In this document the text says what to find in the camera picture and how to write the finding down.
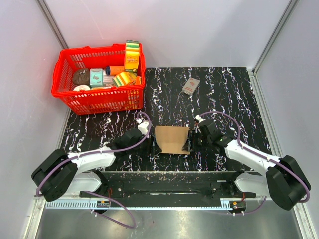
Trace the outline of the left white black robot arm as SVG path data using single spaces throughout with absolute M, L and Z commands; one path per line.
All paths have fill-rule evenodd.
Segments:
M 31 175 L 36 195 L 53 202 L 65 194 L 103 197 L 110 194 L 109 181 L 98 170 L 117 164 L 127 154 L 144 148 L 149 130 L 133 128 L 102 148 L 82 153 L 53 151 Z

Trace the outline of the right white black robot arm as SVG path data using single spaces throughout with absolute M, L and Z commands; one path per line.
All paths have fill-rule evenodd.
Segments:
M 214 153 L 240 162 L 255 171 L 236 173 L 227 184 L 227 193 L 238 197 L 250 192 L 269 197 L 280 208 L 289 211 L 297 203 L 310 198 L 311 185 L 296 160 L 286 155 L 278 157 L 245 145 L 231 134 L 222 133 L 208 120 L 188 132 L 183 151 L 211 149 Z

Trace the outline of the brown cardboard box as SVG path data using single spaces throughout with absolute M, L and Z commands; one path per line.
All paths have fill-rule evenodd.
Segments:
M 182 150 L 188 139 L 188 132 L 188 127 L 156 126 L 156 143 L 163 154 L 189 155 L 188 150 Z

